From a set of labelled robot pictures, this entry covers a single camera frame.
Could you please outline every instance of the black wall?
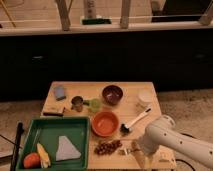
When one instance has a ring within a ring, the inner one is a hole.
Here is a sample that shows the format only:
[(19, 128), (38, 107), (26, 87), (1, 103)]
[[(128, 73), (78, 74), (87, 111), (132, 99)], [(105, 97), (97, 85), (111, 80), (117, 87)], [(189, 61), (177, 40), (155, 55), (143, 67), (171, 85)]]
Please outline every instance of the black wall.
[(213, 87), (213, 29), (0, 37), (0, 99), (45, 98), (54, 80)]

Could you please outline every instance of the gray carpet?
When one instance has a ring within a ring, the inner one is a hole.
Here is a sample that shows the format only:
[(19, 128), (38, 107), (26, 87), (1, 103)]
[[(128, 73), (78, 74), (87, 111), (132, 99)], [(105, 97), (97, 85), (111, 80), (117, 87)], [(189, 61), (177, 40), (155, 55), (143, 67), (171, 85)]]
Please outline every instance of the gray carpet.
[[(213, 143), (213, 89), (160, 92), (158, 99), (162, 113), (176, 121), (177, 131)], [(0, 134), (14, 140), (17, 123), (23, 122), (27, 130), (31, 119), (39, 117), (43, 103), (43, 100), (0, 103)], [(0, 153), (12, 148), (13, 145), (0, 138)], [(197, 171), (210, 171), (186, 156), (176, 152), (175, 156), (189, 162)], [(2, 166), (0, 170), (8, 170), (8, 167)], [(176, 170), (190, 171), (190, 168), (178, 162)]]

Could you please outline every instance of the small cup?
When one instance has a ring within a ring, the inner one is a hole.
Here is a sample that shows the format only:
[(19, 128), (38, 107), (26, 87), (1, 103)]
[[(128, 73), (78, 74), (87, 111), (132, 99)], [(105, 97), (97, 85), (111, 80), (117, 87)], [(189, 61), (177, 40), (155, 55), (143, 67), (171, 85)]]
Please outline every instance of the small cup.
[(148, 90), (140, 90), (138, 93), (139, 104), (142, 107), (148, 107), (151, 104), (152, 96)]
[(89, 106), (92, 113), (97, 113), (101, 108), (101, 101), (99, 99), (84, 100), (84, 104)]
[(81, 112), (83, 110), (83, 98), (81, 96), (75, 96), (72, 98), (71, 103), (72, 103), (72, 108), (76, 110), (77, 112)]

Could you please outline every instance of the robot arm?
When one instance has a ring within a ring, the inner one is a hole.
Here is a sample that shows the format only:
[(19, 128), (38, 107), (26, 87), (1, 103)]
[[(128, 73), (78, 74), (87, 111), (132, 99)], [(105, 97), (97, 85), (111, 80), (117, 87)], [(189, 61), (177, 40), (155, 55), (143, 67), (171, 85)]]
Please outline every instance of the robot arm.
[(159, 145), (164, 145), (213, 168), (213, 144), (184, 136), (173, 131), (174, 127), (175, 122), (166, 115), (150, 123), (145, 129), (145, 134), (138, 139), (144, 154), (153, 154)]

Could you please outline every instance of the wooden bowl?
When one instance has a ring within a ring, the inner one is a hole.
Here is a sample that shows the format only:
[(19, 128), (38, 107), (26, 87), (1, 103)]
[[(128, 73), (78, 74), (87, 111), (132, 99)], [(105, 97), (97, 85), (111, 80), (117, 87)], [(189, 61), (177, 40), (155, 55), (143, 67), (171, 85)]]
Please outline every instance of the wooden bowl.
[(97, 113), (92, 120), (92, 129), (98, 136), (112, 136), (118, 129), (118, 117), (109, 111)]
[(116, 85), (109, 85), (102, 91), (104, 100), (110, 105), (117, 105), (123, 97), (123, 91)]

